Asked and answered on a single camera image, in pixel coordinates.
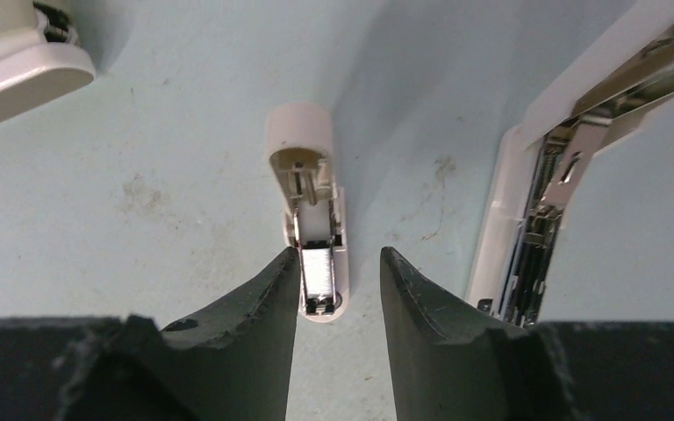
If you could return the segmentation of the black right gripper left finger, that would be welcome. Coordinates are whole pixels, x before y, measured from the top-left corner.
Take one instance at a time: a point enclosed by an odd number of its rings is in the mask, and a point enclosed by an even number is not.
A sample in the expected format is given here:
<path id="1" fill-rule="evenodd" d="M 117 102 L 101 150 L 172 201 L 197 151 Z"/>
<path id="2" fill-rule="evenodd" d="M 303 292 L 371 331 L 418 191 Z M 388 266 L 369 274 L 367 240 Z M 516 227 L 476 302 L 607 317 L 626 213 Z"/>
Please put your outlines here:
<path id="1" fill-rule="evenodd" d="M 213 303 L 158 328 L 130 316 L 102 344 L 69 420 L 282 420 L 300 262 L 285 248 Z"/>

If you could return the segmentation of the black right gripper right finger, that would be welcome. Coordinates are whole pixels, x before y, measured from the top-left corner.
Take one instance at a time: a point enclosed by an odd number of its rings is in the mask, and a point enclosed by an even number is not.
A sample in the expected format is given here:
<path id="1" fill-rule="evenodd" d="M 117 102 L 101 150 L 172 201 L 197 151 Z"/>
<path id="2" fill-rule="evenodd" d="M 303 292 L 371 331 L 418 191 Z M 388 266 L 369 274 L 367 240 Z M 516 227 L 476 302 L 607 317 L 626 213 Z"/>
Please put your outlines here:
<path id="1" fill-rule="evenodd" d="M 539 334 L 464 302 L 390 246 L 380 290 L 398 419 L 575 419 Z"/>

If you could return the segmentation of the small grey staple strip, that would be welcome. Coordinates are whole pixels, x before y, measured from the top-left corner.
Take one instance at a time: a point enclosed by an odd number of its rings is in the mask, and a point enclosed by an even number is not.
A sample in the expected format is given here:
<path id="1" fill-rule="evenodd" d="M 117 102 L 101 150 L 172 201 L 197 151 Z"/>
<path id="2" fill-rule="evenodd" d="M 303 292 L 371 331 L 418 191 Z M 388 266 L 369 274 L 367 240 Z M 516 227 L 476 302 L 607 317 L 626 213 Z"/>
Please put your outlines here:
<path id="1" fill-rule="evenodd" d="M 303 249 L 301 253 L 305 299 L 334 299 L 336 294 L 331 248 Z"/>

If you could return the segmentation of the white small stapler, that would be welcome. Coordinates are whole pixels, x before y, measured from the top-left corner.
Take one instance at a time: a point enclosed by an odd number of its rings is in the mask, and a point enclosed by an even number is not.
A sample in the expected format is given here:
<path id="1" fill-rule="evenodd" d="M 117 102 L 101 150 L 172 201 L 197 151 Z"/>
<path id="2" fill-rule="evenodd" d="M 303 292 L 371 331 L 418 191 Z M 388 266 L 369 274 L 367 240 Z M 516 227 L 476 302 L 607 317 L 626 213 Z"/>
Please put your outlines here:
<path id="1" fill-rule="evenodd" d="M 299 312 L 321 324 L 339 318 L 350 298 L 345 193 L 333 135 L 330 112 L 315 103 L 284 103 L 266 118 L 266 157 L 283 198 L 283 235 L 300 259 Z M 301 253 L 311 248 L 333 250 L 334 299 L 305 299 Z"/>

